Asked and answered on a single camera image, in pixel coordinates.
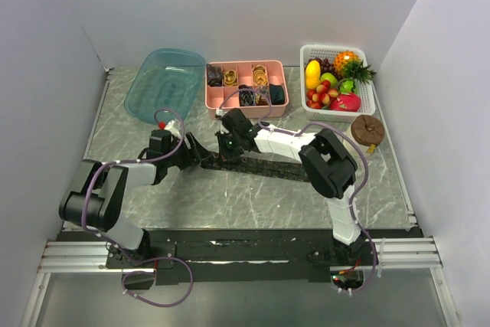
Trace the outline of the dark patterned necktie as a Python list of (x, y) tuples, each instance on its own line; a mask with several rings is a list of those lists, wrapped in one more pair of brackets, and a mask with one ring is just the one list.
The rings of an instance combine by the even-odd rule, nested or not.
[(226, 172), (239, 172), (270, 178), (310, 182), (305, 169), (299, 163), (274, 162), (243, 156), (235, 159), (224, 159), (219, 153), (212, 152), (208, 157), (201, 160), (201, 167)]

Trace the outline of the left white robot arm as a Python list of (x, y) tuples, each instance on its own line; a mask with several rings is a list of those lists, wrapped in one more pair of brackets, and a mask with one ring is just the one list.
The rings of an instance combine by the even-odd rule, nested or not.
[(122, 214), (125, 190), (157, 185), (171, 167), (184, 170), (210, 155), (189, 132), (178, 137), (167, 129), (156, 129), (135, 160), (107, 163), (82, 160), (58, 214), (62, 220), (108, 241), (134, 267), (143, 267), (152, 257), (150, 237), (148, 231)]

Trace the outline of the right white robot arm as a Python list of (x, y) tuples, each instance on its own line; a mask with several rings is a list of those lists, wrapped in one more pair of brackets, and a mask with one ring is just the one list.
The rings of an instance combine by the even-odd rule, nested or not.
[(324, 197), (332, 219), (336, 259), (349, 265), (361, 256), (363, 243), (373, 240), (360, 223), (355, 197), (357, 162), (343, 143), (347, 136), (321, 124), (321, 131), (307, 133), (252, 124), (241, 110), (219, 111), (220, 130), (216, 166), (223, 170), (307, 181)]

